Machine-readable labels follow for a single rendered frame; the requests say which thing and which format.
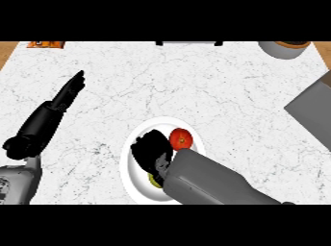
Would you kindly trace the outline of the grey pot with brown rim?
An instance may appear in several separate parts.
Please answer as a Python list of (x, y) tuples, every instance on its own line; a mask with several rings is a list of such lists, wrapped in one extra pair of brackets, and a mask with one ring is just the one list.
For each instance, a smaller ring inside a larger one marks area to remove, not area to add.
[(258, 46), (262, 51), (274, 58), (281, 60), (295, 59), (307, 47), (309, 46), (308, 41), (259, 41)]

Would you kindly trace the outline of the orange packet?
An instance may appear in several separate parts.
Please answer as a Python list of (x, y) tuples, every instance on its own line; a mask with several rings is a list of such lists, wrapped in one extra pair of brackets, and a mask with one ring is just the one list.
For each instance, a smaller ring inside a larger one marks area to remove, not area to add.
[(26, 48), (58, 48), (63, 49), (64, 41), (29, 41)]

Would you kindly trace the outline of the yellow-green pear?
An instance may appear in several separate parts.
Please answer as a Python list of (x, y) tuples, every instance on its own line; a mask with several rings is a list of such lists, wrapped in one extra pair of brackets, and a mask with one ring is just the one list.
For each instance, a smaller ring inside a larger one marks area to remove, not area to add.
[(147, 177), (148, 177), (148, 182), (150, 184), (156, 187), (156, 188), (162, 188), (160, 184), (156, 182), (153, 175), (150, 173), (147, 173)]

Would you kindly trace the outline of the white round plate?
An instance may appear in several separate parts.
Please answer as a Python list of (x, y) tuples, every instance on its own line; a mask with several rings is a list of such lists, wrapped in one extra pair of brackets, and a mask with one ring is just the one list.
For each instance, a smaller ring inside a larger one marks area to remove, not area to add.
[(142, 121), (132, 129), (123, 144), (119, 161), (120, 179), (128, 196), (138, 205), (178, 205), (178, 202), (165, 195), (163, 190), (150, 184), (147, 172), (140, 168), (129, 150), (135, 139), (147, 132), (157, 130), (168, 136), (175, 128), (190, 132), (193, 137), (191, 150), (205, 155), (202, 138), (196, 130), (185, 121), (169, 116), (154, 117)]

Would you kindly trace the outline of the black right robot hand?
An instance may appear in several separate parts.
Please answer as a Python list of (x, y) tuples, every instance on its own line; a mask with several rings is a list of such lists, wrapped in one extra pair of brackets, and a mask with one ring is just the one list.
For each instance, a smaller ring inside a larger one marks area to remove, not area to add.
[(172, 148), (162, 132), (157, 130), (147, 132), (135, 139), (129, 150), (141, 169), (162, 179), (172, 156)]

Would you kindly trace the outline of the red tomato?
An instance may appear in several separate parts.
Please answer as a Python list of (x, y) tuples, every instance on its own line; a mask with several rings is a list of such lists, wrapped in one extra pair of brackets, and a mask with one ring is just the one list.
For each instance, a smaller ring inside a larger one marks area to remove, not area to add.
[(175, 128), (168, 137), (169, 145), (174, 151), (188, 149), (193, 145), (193, 137), (185, 129)]

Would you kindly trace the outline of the grey cardboard box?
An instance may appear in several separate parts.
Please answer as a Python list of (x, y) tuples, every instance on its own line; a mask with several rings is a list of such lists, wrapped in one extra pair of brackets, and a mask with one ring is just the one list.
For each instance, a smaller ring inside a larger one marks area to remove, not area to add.
[(331, 70), (283, 109), (331, 152)]

